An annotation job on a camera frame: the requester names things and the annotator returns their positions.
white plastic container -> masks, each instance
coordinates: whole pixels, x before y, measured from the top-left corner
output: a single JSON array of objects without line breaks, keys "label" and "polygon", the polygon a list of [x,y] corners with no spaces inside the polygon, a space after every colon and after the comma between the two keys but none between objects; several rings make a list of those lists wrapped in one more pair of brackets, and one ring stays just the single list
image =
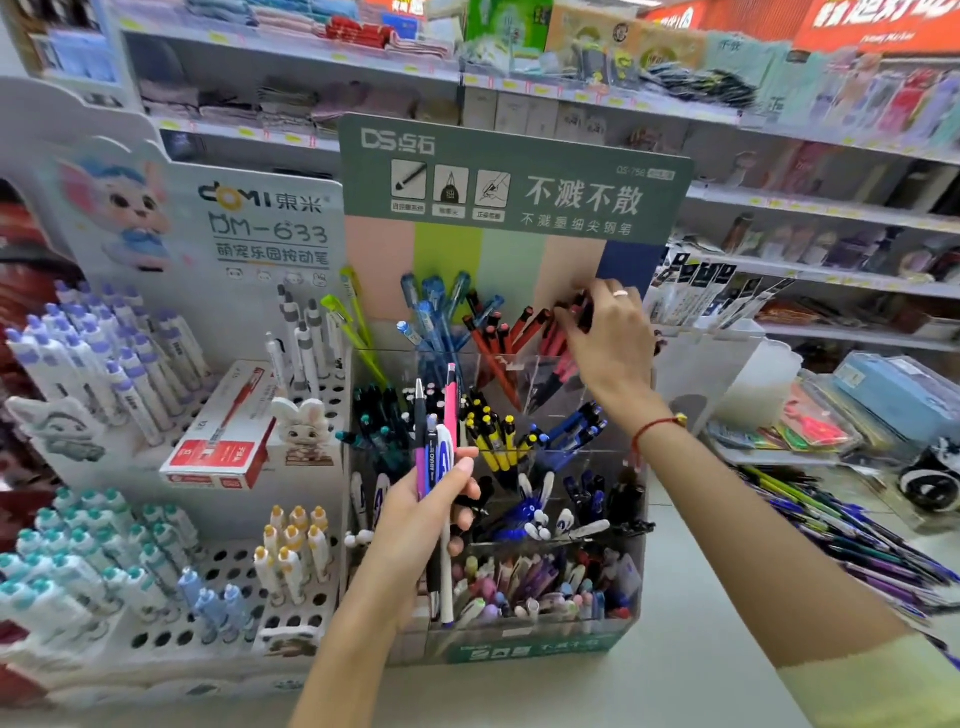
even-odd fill
[{"label": "white plastic container", "polygon": [[720,400],[714,419],[745,431],[774,425],[803,363],[788,344],[764,339]]}]

yellow sleeve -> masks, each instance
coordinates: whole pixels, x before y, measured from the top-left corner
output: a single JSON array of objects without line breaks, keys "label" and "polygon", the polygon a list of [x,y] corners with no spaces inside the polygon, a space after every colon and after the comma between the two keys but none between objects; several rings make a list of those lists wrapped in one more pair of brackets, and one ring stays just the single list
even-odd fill
[{"label": "yellow sleeve", "polygon": [[921,634],[778,675],[816,728],[960,728],[960,671]]}]

red sign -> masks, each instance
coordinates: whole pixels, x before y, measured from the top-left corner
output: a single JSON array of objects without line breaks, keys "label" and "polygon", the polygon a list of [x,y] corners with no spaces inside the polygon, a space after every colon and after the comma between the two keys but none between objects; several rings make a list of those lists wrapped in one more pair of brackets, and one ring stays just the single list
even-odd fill
[{"label": "red sign", "polygon": [[816,0],[793,40],[805,51],[960,52],[960,0]]},{"label": "red sign", "polygon": [[643,19],[659,23],[665,28],[695,30],[703,25],[706,14],[707,3],[695,2],[671,5],[669,8],[648,12],[643,16]]}]

hand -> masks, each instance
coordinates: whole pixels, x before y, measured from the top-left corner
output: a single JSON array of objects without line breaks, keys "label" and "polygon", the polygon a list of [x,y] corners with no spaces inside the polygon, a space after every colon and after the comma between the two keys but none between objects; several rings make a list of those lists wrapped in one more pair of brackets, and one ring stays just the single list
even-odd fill
[{"label": "hand", "polygon": [[[626,296],[613,295],[626,290]],[[593,324],[589,333],[577,328],[573,315],[555,308],[557,322],[580,368],[580,378],[611,418],[628,434],[648,422],[672,417],[650,386],[657,335],[643,312],[640,293],[618,280],[594,280]]]},{"label": "hand", "polygon": [[[369,617],[370,627],[385,627],[394,633],[401,629],[413,613],[417,582],[441,531],[451,517],[465,531],[473,525],[472,511],[453,508],[453,500],[460,494],[480,498],[480,486],[472,476],[473,458],[479,454],[477,448],[457,448],[461,459],[421,501],[417,500],[416,469],[387,493],[373,543],[345,597],[349,609]],[[461,539],[450,539],[451,556],[463,550]]]}]

red and white box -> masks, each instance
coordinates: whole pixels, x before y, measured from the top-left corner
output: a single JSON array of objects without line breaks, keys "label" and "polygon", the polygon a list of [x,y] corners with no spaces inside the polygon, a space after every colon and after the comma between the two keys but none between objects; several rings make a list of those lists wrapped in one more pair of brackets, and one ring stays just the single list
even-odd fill
[{"label": "red and white box", "polygon": [[267,461],[275,396],[268,362],[234,362],[160,474],[178,488],[251,489]]}]

